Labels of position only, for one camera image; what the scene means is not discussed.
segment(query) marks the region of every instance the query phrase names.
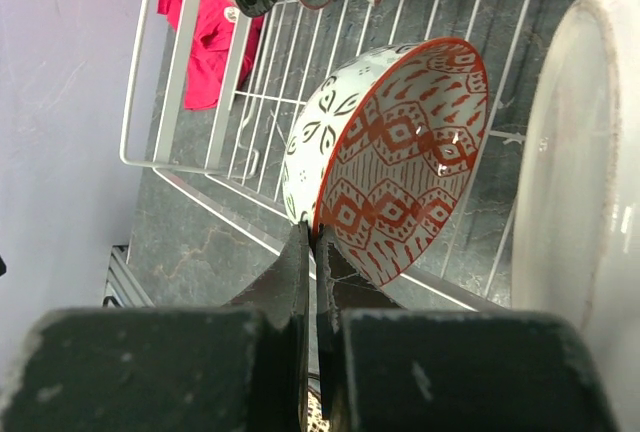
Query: gray marble surface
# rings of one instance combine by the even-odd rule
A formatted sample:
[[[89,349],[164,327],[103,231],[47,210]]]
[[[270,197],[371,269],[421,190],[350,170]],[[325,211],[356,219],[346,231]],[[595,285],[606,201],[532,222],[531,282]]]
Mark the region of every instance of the gray marble surface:
[[[430,37],[464,37],[476,0],[439,0]],[[481,0],[470,41],[481,52],[489,74],[495,111],[493,131],[525,134],[529,111],[546,51],[564,11],[574,0],[530,0],[524,12],[510,68],[509,50],[525,0]],[[393,42],[425,38],[435,0],[384,0],[367,15],[364,0],[334,0],[320,13],[297,4],[279,5],[270,17],[269,43],[253,79],[243,85],[252,97],[237,96],[223,148],[224,171],[242,176],[247,153],[235,149],[238,128],[255,113],[240,135],[261,154],[256,177],[238,183],[269,199],[282,201],[279,174],[285,139],[304,101],[327,73],[358,52]],[[318,33],[314,41],[314,31]],[[169,33],[166,57],[171,51]],[[160,78],[155,127],[168,71]],[[215,110],[181,111],[172,161],[202,165]],[[150,136],[153,144],[155,129]],[[469,200],[459,206],[438,239],[417,262],[421,274],[440,275],[498,304],[509,305],[511,235],[496,258],[517,192],[523,146],[517,140],[488,140]],[[283,241],[289,226],[279,217],[202,175],[181,174],[193,187]],[[229,300],[273,260],[273,255],[213,217],[151,172],[143,178],[131,240],[129,265],[152,300],[162,305],[218,305]],[[487,289],[490,274],[494,273]],[[457,306],[407,280],[387,292],[410,308]]]

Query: diamond pattern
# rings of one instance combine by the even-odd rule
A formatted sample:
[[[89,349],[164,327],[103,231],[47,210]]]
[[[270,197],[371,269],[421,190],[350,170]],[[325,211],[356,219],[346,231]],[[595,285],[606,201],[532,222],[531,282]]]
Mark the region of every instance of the diamond pattern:
[[[481,59],[464,41],[439,42],[378,84],[327,169],[316,223],[334,227],[347,258],[377,285],[406,270],[442,229],[484,134]]]

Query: wire shelf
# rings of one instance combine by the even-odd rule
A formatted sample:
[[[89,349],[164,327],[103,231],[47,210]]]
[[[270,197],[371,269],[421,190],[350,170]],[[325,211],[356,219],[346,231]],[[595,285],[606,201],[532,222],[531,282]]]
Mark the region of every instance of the wire shelf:
[[[547,48],[573,1],[384,0],[372,8],[364,0],[334,0],[309,11],[282,0],[267,16],[253,72],[243,89],[236,90],[234,74],[247,37],[247,19],[241,18],[206,161],[190,171],[205,173],[210,181],[286,219],[281,190],[285,145],[306,101],[333,69],[392,43],[438,36],[469,40],[489,74],[489,133],[453,216],[403,277],[466,308],[508,307],[514,203],[529,111]],[[184,70],[172,73],[184,75]],[[164,110],[163,120],[167,113],[174,111]],[[168,161],[168,153],[163,159]],[[204,203],[170,172],[159,175]]]

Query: leaf pattern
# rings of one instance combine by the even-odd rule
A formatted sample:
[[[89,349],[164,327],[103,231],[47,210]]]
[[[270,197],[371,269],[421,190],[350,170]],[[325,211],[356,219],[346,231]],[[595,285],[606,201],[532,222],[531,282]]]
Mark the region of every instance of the leaf pattern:
[[[329,78],[327,78],[327,80],[324,81],[324,83],[320,86],[320,90],[325,90],[327,87],[332,86],[333,84],[336,83],[336,81],[338,80],[338,77],[336,77],[335,75],[331,75]]]
[[[296,150],[298,150],[298,145],[296,143],[297,140],[298,138],[295,135],[291,137],[291,139],[289,139],[289,145],[287,145],[287,155],[293,155],[296,153]]]
[[[289,211],[289,216],[290,217],[296,217],[296,204],[293,201],[293,196],[292,195],[287,195],[287,198],[285,200],[285,202],[287,203],[287,210]]]
[[[334,117],[340,117],[341,115],[347,115],[353,112],[353,109],[358,105],[358,99],[360,98],[360,94],[353,94],[350,97],[347,97],[342,104],[338,106],[336,110],[333,111]]]
[[[309,122],[307,125],[305,125],[302,129],[302,142],[304,142],[305,144],[309,142],[319,128],[319,121]]]
[[[336,143],[336,133],[333,128],[327,125],[322,132],[322,138],[320,139],[320,153],[322,155],[330,150]]]

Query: metal wire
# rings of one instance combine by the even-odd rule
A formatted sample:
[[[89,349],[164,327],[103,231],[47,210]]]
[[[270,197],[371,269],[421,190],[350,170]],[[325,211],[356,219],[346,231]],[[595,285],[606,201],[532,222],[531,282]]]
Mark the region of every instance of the metal wire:
[[[320,21],[322,20],[322,11],[321,9],[316,17],[316,26],[313,29],[313,35],[311,36],[311,53],[307,57],[307,62],[304,66],[304,72],[302,73],[302,82],[300,83],[300,90],[298,91],[298,98],[296,100],[296,107],[293,111],[293,120],[291,121],[291,125],[289,126],[289,133],[287,134],[287,141],[291,137],[291,133],[293,132],[293,127],[295,126],[296,119],[298,118],[298,110],[300,110],[300,104],[305,105],[306,102],[301,102],[302,94],[304,92],[304,87],[307,85],[307,77],[309,76],[309,68],[311,66],[311,59],[313,57],[313,50],[315,49],[316,41],[318,39],[318,31],[320,30]],[[273,197],[273,200],[278,200],[278,193],[280,191],[280,187],[282,186],[282,175],[284,174],[284,160],[282,164],[280,164],[280,172],[278,173],[278,182],[276,184],[276,193]]]
[[[296,44],[298,43],[298,31],[300,30],[300,21],[302,20],[302,7],[298,7],[298,18],[296,20],[296,25],[293,31],[293,47],[289,51],[287,58],[287,65],[284,68],[284,79],[282,80],[282,85],[280,86],[280,93],[278,94],[278,99],[276,100],[276,110],[273,115],[273,122],[271,124],[271,131],[269,132],[269,140],[267,141],[267,149],[265,152],[264,159],[262,160],[262,170],[260,170],[260,179],[258,180],[258,188],[256,192],[260,192],[262,188],[262,181],[264,179],[264,172],[267,169],[267,162],[269,159],[269,152],[271,151],[271,141],[273,140],[273,133],[276,130],[276,126],[278,125],[278,114],[280,113],[280,106],[282,105],[282,96],[284,95],[284,88],[287,85],[287,79],[289,78],[289,69],[291,68],[291,60],[293,59],[293,53],[295,51]]]
[[[482,1],[483,0],[474,0],[473,2],[472,9],[470,12],[469,22],[466,27],[466,30],[464,31],[464,37],[467,40],[469,40],[472,37],[472,33],[474,30],[474,26],[477,23],[479,12],[482,10]],[[514,133],[514,132],[504,132],[500,130],[492,130],[492,127],[493,127],[497,112],[498,110],[500,110],[500,107],[502,104],[501,99],[505,91],[507,81],[511,75],[511,69],[514,64],[516,50],[517,50],[519,41],[522,38],[523,25],[524,25],[525,18],[527,16],[527,12],[529,10],[531,1],[532,0],[523,0],[518,18],[516,20],[516,23],[514,24],[513,35],[512,35],[511,43],[508,48],[508,53],[507,53],[505,62],[503,64],[502,74],[500,76],[497,90],[493,94],[494,95],[493,103],[492,103],[492,106],[489,112],[489,117],[488,117],[488,129],[487,129],[488,133],[485,135],[483,142],[480,145],[479,158],[476,161],[476,164],[473,170],[471,171],[469,183],[467,185],[465,193],[461,197],[461,200],[458,204],[457,209],[459,211],[459,214],[457,214],[457,217],[452,217],[451,219],[452,221],[455,221],[455,222],[452,222],[453,237],[451,238],[450,242],[447,244],[446,255],[444,257],[444,262],[442,264],[442,267],[439,270],[439,274],[437,274],[436,276],[431,276],[433,279],[429,279],[429,280],[435,280],[436,282],[433,282],[433,281],[429,282],[429,280],[425,281],[421,278],[420,275],[411,274],[411,273],[406,274],[405,278],[419,287],[425,288],[427,290],[436,290],[439,287],[439,285],[437,285],[438,280],[441,281],[440,284],[447,283],[446,282],[447,280],[451,280],[447,278],[447,272],[451,263],[451,257],[454,250],[456,249],[456,243],[458,242],[457,239],[458,239],[458,236],[460,235],[460,230],[461,230],[460,226],[462,224],[462,220],[465,217],[465,215],[468,215],[467,209],[469,206],[471,191],[473,190],[473,186],[476,182],[482,161],[484,159],[484,152],[485,152],[489,138],[494,137],[494,138],[502,139],[504,140],[505,144],[512,141],[523,143],[525,140],[525,136],[523,134]],[[275,148],[273,147],[273,136],[276,132],[276,129],[278,130],[278,133],[282,136],[282,133],[279,132],[279,126],[278,126],[278,120],[283,115],[281,110],[282,104],[288,104],[293,106],[292,120],[288,126],[288,133],[286,135],[286,139],[288,140],[293,131],[295,121],[301,110],[301,107],[304,107],[306,105],[306,101],[308,99],[308,96],[307,96],[308,92],[306,91],[306,85],[311,75],[310,74],[311,68],[318,67],[318,59],[320,59],[321,66],[322,67],[326,66],[326,75],[329,75],[335,66],[337,51],[340,47],[341,40],[343,39],[343,35],[344,35],[342,29],[345,25],[345,20],[347,20],[347,17],[348,17],[347,14],[349,12],[350,2],[353,2],[353,0],[343,0],[342,8],[340,10],[339,17],[337,18],[336,35],[333,39],[333,43],[331,44],[330,53],[327,55],[325,60],[323,60],[321,57],[320,58],[318,57],[316,46],[318,45],[318,37],[320,36],[320,32],[321,32],[321,23],[322,23],[323,17],[326,18],[326,15],[323,15],[325,14],[323,10],[320,10],[317,13],[315,13],[316,22],[313,29],[313,33],[311,35],[311,41],[309,44],[309,53],[306,58],[304,69],[302,72],[302,77],[300,80],[300,85],[299,85],[300,88],[297,91],[297,94],[293,98],[286,96],[285,94],[286,85],[290,83],[289,75],[292,67],[292,56],[294,55],[293,51],[298,50],[296,48],[300,47],[300,44],[298,44],[298,42],[300,37],[300,30],[302,27],[303,14],[305,13],[311,14],[311,12],[303,11],[303,9],[297,4],[297,2],[295,2],[295,0],[283,0],[282,2],[278,3],[276,7],[273,9],[273,11],[269,14],[269,17],[265,22],[263,33],[260,37],[260,41],[258,44],[258,56],[260,57],[260,60],[257,62],[256,67],[254,68],[254,71],[250,75],[250,78],[248,81],[248,91],[235,92],[235,95],[240,96],[244,99],[244,105],[242,107],[242,115],[240,120],[241,125],[238,128],[238,131],[236,133],[236,139],[235,139],[235,143],[232,151],[231,163],[229,165],[227,178],[231,177],[232,175],[232,170],[234,168],[234,163],[237,160],[238,151],[240,149],[247,148],[241,142],[243,130],[245,129],[246,126],[248,126],[250,123],[253,122],[249,148],[254,148],[256,145],[256,141],[258,140],[258,137],[259,137],[258,133],[260,133],[259,131],[261,130],[260,129],[261,117],[265,115],[263,113],[264,112],[263,109],[265,108],[265,105],[266,105],[265,102],[273,101],[275,103],[275,109],[270,108],[270,111],[272,112],[271,120],[273,122],[270,124],[270,127],[268,128],[269,130],[268,135],[266,133],[264,135],[266,138],[266,149],[263,150],[264,157],[262,158],[260,175],[257,180],[257,185],[255,183],[252,183],[251,188],[247,187],[246,185],[247,174],[248,174],[249,165],[250,165],[249,160],[247,160],[247,163],[244,164],[244,172],[241,179],[239,179],[238,183],[234,182],[233,180],[226,180],[226,179],[212,177],[212,176],[209,178],[212,181],[218,183],[219,185],[225,187],[226,189],[232,191],[233,193],[238,194],[244,199],[249,200],[256,205],[259,205],[260,207],[263,207],[266,210],[269,210],[271,213],[274,214],[274,216],[277,216],[281,219],[286,218],[286,214],[284,213],[284,208],[281,205],[281,203],[279,203],[280,190],[282,186],[282,176],[283,176],[282,160],[280,164],[278,180],[276,183],[275,193],[273,197],[272,198],[265,197],[263,195],[263,189],[266,188],[264,184],[265,184],[265,171],[267,170],[267,167],[269,165],[268,160],[271,159],[271,161],[273,162],[274,159],[275,160],[281,159],[281,157],[274,156],[276,152],[275,152]],[[424,33],[425,39],[430,38],[434,31],[434,27],[437,24],[436,18],[439,15],[438,12],[442,2],[443,0],[434,0],[433,2],[433,5],[429,13],[428,23],[426,25],[426,29]],[[394,20],[393,20],[393,23],[391,24],[391,29],[389,33],[389,42],[388,42],[389,44],[392,44],[396,41],[397,36],[399,35],[398,32],[402,30],[403,11],[405,10],[406,3],[407,3],[407,0],[399,0],[397,10],[393,14]],[[289,55],[287,59],[285,59],[286,62],[284,67],[283,79],[281,82],[273,81],[271,79],[271,75],[272,75],[272,68],[274,66],[274,60],[275,61],[279,60],[278,57],[273,56],[273,53],[278,45],[282,46],[280,37],[282,36],[282,32],[283,32],[284,16],[287,11],[289,11],[289,14],[290,14],[292,8],[295,8],[295,7],[297,7],[297,9],[294,9],[297,17],[295,20],[295,23],[293,23],[292,25],[287,25],[287,27],[293,27],[293,32],[292,32],[293,39],[290,44],[290,49],[288,50]],[[370,22],[371,22],[372,11],[373,9],[370,5],[368,5],[366,10],[364,11],[364,17],[362,19],[362,24],[361,24],[362,30],[359,32],[359,36],[357,37],[357,47],[356,47],[355,55],[359,55],[360,53],[362,53],[362,51],[366,47],[365,40],[367,38],[367,33],[371,31]],[[278,88],[276,89],[277,92],[267,94],[268,85],[273,86],[274,83],[276,83],[278,86]],[[165,180],[170,181],[172,185],[177,189],[187,190],[185,186],[180,185],[176,180],[172,180],[169,177],[169,175],[164,174],[163,178]],[[197,196],[195,191],[189,189],[189,194],[185,193],[185,195],[189,196],[192,200],[195,200],[197,203],[203,205],[203,207],[205,207],[207,210],[212,211],[212,213],[215,213],[218,215],[221,214],[221,212],[218,209],[216,209],[216,207],[214,207],[212,204],[208,204],[203,197]],[[486,276],[487,282],[483,285],[482,290],[478,293],[478,295],[480,296],[478,297],[478,300],[487,299],[489,297],[489,294],[491,293],[492,286],[495,282],[495,278],[498,275],[498,269],[500,267],[501,260],[503,259],[505,250],[507,248],[507,243],[513,228],[514,220],[515,220],[515,205],[512,205],[509,215],[506,219],[504,228],[502,230],[502,235],[500,237],[499,244],[497,245],[495,256],[493,257],[491,269],[486,271],[488,272],[488,275]],[[256,235],[259,236],[260,234],[247,234],[247,236],[249,237],[256,236]],[[269,241],[265,242],[264,238],[258,238],[256,241],[261,245],[265,246],[268,250],[275,251],[274,243],[271,243]],[[468,301],[456,298],[455,297],[456,294],[439,293],[439,295],[442,297],[446,297],[448,300],[453,301],[454,303],[461,305],[463,307],[470,308],[473,310],[478,310],[478,307],[469,307]]]

